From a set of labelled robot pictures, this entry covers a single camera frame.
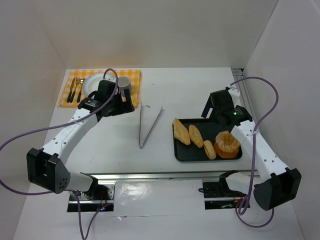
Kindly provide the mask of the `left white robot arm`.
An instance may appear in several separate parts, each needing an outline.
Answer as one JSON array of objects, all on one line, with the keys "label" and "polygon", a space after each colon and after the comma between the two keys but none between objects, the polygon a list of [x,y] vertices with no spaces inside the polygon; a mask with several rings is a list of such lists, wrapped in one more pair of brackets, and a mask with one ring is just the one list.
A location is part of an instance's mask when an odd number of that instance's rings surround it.
[{"label": "left white robot arm", "polygon": [[26,155],[28,180],[56,194],[73,190],[93,198],[105,193],[107,188],[100,185],[97,178],[69,172],[65,164],[81,139],[103,117],[134,110],[129,89],[122,90],[112,81],[101,80],[98,89],[79,103],[68,126],[42,148],[29,150]]}]

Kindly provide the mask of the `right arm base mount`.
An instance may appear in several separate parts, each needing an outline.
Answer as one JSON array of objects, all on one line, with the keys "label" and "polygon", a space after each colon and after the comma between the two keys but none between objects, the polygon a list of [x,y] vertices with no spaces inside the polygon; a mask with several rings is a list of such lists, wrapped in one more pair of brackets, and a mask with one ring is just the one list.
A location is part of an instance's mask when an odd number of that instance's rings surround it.
[{"label": "right arm base mount", "polygon": [[246,196],[245,193],[230,190],[224,177],[218,181],[203,182],[198,191],[203,194],[206,210],[234,209]]}]

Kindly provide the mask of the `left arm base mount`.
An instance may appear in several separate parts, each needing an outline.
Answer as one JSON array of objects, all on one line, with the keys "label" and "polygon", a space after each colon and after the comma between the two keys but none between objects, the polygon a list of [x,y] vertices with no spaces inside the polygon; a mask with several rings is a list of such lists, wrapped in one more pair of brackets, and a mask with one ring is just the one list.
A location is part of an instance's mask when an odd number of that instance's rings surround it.
[{"label": "left arm base mount", "polygon": [[115,184],[99,185],[98,189],[92,193],[77,190],[76,195],[69,194],[67,205],[68,213],[78,212],[78,201],[80,211],[84,213],[93,212],[113,212],[114,211]]}]

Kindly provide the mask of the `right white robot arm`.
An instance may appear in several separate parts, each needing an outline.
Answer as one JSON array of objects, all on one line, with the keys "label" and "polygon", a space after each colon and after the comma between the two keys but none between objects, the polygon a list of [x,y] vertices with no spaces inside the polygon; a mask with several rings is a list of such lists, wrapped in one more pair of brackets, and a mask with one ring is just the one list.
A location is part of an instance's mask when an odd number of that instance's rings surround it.
[{"label": "right white robot arm", "polygon": [[228,171],[221,176],[223,184],[230,191],[253,196],[258,206],[268,211],[296,197],[302,176],[296,168],[290,169],[276,157],[258,133],[258,124],[244,107],[234,105],[233,97],[239,97],[234,88],[212,92],[201,116],[208,116],[223,129],[211,146],[215,153],[227,160],[238,153],[250,155],[251,167],[259,174],[255,180],[254,176]]}]

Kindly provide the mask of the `long bread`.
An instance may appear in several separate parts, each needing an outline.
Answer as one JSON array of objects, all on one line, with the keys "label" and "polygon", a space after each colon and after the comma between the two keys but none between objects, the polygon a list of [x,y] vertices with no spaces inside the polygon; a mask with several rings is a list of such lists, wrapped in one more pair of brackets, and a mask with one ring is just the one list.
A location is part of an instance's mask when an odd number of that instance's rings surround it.
[{"label": "long bread", "polygon": [[191,140],[187,128],[177,118],[173,120],[172,125],[174,138],[186,146],[190,145]]}]

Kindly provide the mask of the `metal tongs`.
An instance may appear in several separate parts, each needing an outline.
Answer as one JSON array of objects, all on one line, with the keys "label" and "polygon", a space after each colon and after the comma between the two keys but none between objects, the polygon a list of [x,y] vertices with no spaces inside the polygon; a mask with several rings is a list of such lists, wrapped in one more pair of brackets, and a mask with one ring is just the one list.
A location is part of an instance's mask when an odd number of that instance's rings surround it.
[{"label": "metal tongs", "polygon": [[139,112],[138,147],[142,149],[155,128],[163,111],[163,106],[151,107],[141,104]]}]

